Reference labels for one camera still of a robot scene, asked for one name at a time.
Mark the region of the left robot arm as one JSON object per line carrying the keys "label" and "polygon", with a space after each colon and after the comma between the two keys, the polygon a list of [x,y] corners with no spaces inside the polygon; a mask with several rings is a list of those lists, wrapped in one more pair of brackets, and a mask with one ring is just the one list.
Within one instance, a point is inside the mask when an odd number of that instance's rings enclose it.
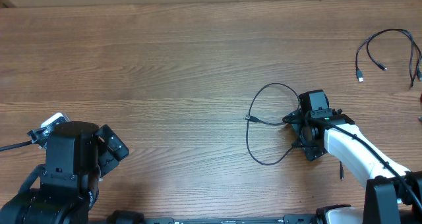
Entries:
{"label": "left robot arm", "polygon": [[87,223],[99,194],[99,181],[129,155],[107,125],[65,122],[46,138],[45,163],[1,208],[1,222]]}

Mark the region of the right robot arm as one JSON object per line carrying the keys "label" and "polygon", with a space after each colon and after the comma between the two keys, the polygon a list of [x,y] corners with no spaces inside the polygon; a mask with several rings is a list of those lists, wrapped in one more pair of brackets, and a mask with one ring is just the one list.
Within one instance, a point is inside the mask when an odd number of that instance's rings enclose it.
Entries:
{"label": "right robot arm", "polygon": [[362,210],[338,204],[316,210],[312,223],[420,223],[421,172],[396,163],[373,145],[342,110],[329,107],[323,90],[298,97],[298,110],[286,115],[311,159],[330,154],[339,159],[365,189]]}

